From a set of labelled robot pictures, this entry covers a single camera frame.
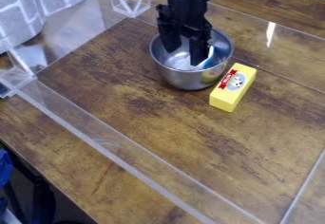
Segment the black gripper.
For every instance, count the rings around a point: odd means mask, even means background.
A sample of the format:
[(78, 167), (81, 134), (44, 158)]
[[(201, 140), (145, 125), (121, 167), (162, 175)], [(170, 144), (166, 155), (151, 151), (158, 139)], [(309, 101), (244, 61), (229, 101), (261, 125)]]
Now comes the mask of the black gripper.
[(158, 4), (158, 26), (165, 50), (172, 53), (182, 45), (181, 35), (189, 37), (190, 64), (200, 65), (212, 46), (212, 24), (205, 15), (210, 0), (168, 0)]

